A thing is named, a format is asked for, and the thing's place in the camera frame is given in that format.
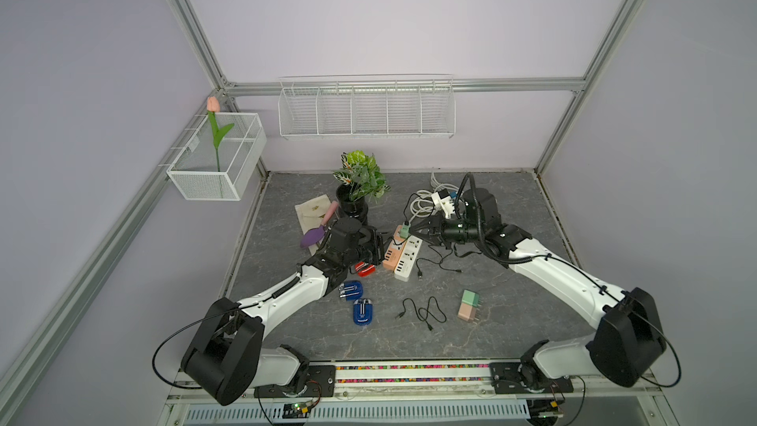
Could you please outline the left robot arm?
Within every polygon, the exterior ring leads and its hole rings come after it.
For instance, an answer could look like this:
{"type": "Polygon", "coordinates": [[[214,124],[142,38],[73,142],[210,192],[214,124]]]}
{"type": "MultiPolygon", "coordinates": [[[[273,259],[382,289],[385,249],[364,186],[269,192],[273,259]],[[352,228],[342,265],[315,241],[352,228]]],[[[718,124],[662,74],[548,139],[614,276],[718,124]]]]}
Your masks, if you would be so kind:
{"type": "Polygon", "coordinates": [[[266,337],[305,306],[342,285],[360,262],[380,264],[392,236],[354,218],[332,223],[317,251],[274,286],[240,301],[222,297],[205,316],[170,334],[153,353],[151,368],[164,384],[180,390],[203,390],[223,406],[250,388],[276,386],[301,392],[310,361],[289,345],[265,348],[266,337]],[[158,354],[179,334],[196,327],[181,358],[181,372],[192,386],[180,385],[159,372],[158,354]]]}

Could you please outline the green charger adapter top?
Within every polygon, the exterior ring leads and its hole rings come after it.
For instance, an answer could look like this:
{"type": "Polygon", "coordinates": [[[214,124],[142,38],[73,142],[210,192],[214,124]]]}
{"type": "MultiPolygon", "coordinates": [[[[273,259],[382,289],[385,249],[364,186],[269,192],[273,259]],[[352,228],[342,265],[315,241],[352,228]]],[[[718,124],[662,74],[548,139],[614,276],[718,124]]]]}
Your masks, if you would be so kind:
{"type": "Polygon", "coordinates": [[[402,238],[402,240],[407,240],[410,237],[410,226],[408,224],[403,224],[399,228],[399,236],[402,238]]]}

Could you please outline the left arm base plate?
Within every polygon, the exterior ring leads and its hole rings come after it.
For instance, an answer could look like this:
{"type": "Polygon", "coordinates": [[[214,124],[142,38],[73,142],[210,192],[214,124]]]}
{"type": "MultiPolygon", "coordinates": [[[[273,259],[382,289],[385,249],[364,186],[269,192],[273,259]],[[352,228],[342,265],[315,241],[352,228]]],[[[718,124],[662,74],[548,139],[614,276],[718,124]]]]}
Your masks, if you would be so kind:
{"type": "Polygon", "coordinates": [[[336,367],[331,364],[313,365],[301,369],[284,386],[256,387],[256,398],[331,398],[336,386],[336,367]]]}

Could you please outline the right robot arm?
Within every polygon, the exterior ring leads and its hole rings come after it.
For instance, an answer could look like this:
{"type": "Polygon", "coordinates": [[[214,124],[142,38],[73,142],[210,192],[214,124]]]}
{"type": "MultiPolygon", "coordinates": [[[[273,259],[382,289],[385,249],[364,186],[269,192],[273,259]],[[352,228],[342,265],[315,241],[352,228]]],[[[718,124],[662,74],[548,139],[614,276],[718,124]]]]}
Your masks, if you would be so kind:
{"type": "Polygon", "coordinates": [[[452,203],[411,223],[409,232],[447,249],[473,244],[489,260],[544,288],[593,329],[592,335],[544,340],[528,349],[510,379],[530,392],[542,392],[557,379],[593,375],[631,388],[658,358],[675,350],[650,293],[605,282],[505,222],[494,195],[471,173],[464,175],[452,203]]]}

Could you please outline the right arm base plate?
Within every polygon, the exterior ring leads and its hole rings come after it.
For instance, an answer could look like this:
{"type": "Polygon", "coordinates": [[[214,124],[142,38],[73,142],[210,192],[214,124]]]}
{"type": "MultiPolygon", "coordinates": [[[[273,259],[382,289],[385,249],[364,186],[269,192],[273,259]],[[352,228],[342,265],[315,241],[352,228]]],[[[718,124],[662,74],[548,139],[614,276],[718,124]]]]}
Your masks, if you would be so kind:
{"type": "Polygon", "coordinates": [[[489,367],[496,394],[569,394],[574,391],[573,383],[568,378],[548,379],[538,368],[530,364],[492,362],[489,367]]]}

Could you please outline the red electric shaver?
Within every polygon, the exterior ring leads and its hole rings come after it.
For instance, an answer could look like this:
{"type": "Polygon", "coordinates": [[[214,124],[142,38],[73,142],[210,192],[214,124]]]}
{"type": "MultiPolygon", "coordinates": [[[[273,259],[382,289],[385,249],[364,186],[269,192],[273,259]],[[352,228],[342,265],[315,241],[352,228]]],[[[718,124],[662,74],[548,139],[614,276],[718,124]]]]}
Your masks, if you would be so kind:
{"type": "Polygon", "coordinates": [[[354,269],[359,277],[366,277],[376,271],[376,266],[368,262],[359,262],[354,266],[354,269]]]}

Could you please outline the white power strip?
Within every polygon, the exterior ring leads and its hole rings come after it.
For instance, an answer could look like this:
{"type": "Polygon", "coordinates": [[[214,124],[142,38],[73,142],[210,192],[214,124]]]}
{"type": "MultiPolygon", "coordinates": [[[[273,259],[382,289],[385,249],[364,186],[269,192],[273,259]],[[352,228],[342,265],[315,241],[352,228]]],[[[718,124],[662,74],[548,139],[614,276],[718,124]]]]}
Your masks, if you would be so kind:
{"type": "Polygon", "coordinates": [[[407,282],[409,280],[421,246],[422,240],[415,236],[410,236],[405,241],[400,259],[398,260],[397,266],[393,272],[395,279],[404,282],[407,282]]]}

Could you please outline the green charger adapter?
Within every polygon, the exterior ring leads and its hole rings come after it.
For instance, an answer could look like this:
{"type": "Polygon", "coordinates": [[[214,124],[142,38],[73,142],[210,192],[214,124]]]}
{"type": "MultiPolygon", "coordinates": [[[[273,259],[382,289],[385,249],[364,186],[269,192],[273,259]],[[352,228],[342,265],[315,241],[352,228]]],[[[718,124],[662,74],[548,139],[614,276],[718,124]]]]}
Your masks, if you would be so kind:
{"type": "Polygon", "coordinates": [[[470,290],[464,290],[461,297],[461,304],[478,309],[480,307],[480,295],[470,290]]]}
{"type": "Polygon", "coordinates": [[[410,226],[408,224],[403,224],[399,228],[399,236],[402,238],[402,240],[407,240],[410,237],[410,226]]]}

